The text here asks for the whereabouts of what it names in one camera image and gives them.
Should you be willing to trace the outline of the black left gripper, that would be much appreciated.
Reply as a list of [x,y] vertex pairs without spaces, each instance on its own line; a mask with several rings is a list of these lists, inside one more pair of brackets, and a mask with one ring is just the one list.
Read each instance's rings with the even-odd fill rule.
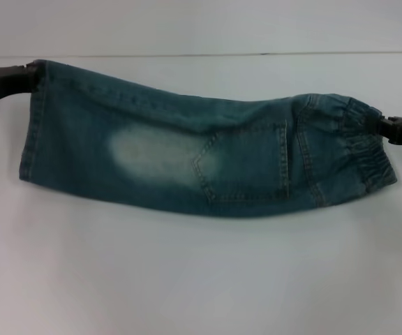
[[33,61],[25,66],[0,67],[0,100],[14,94],[36,92],[44,74],[44,61]]

